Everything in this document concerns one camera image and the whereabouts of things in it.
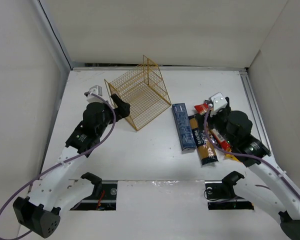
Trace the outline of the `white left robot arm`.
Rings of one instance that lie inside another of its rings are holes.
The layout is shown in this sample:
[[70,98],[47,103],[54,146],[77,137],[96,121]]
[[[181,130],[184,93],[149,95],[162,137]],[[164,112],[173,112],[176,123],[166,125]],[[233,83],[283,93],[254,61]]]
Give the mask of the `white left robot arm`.
[[64,213],[83,199],[102,194],[100,177],[86,172],[73,186],[69,184],[70,177],[105,140],[102,135],[108,125],[114,126],[130,115],[130,104],[116,94],[111,95],[116,108],[94,93],[85,95],[92,102],[86,106],[82,121],[66,140],[57,166],[43,175],[37,188],[27,197],[17,197],[13,203],[18,222],[44,239],[55,232]]

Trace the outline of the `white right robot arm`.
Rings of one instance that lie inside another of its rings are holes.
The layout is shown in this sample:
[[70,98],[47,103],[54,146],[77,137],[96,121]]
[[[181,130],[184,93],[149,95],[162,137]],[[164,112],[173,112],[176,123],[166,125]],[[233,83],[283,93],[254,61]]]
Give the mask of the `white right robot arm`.
[[218,141],[217,150],[234,156],[269,188],[268,193],[258,193],[238,183],[244,176],[233,171],[222,180],[231,194],[241,190],[240,196],[270,215],[289,239],[300,240],[300,188],[275,160],[266,159],[271,152],[251,134],[253,123],[248,115],[232,110],[229,98],[219,92],[207,101],[203,126]]

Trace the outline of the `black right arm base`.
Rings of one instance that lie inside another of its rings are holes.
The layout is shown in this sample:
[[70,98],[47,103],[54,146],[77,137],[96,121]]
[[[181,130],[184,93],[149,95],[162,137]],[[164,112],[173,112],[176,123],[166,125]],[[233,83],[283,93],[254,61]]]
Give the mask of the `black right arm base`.
[[207,200],[207,207],[210,211],[218,210],[254,210],[254,205],[238,196],[234,192],[234,186],[237,181],[245,177],[237,172],[232,171],[222,180],[205,181],[205,190],[203,196]]

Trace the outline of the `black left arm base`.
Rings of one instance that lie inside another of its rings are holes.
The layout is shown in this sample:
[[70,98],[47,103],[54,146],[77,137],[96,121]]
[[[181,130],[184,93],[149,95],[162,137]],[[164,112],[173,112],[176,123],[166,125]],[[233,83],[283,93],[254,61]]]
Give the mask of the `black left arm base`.
[[115,211],[117,208],[118,181],[102,180],[94,186],[92,194],[75,206],[71,211]]

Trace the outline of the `dark blue pasta box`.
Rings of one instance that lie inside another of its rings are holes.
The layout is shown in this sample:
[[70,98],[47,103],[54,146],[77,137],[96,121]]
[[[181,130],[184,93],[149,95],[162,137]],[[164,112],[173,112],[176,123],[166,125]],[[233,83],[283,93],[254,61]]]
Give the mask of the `dark blue pasta box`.
[[184,103],[172,104],[172,114],[182,151],[194,150],[197,146],[190,125],[188,112]]

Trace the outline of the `yellow end spaghetti bag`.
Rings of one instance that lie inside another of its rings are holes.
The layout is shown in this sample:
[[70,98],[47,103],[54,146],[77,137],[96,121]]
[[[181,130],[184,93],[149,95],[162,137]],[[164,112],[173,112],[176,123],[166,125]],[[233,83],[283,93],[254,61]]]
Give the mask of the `yellow end spaghetti bag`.
[[240,162],[239,159],[236,156],[234,156],[232,154],[229,154],[229,153],[225,153],[225,158],[229,159],[229,160]]

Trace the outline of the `blue label spaghetti bag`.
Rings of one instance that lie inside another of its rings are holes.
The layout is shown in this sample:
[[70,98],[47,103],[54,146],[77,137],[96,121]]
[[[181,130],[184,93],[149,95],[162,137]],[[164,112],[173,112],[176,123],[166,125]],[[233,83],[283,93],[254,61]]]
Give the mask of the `blue label spaghetti bag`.
[[204,165],[217,162],[218,157],[215,148],[204,133],[202,121],[198,120],[195,115],[189,116],[188,119],[200,159],[200,165],[203,167]]

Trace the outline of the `red end spaghetti bag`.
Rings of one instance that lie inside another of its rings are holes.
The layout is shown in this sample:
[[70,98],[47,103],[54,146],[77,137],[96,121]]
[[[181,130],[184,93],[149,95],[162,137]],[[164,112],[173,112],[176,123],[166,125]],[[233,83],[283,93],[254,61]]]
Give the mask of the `red end spaghetti bag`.
[[[204,116],[205,113],[207,112],[209,107],[209,104],[207,102],[199,105],[195,105],[194,108],[197,111],[198,114],[201,116]],[[225,140],[224,137],[215,129],[215,128],[210,128],[209,133],[214,137],[216,142],[219,144],[219,146],[227,152],[231,152],[231,145],[228,143],[227,140]]]

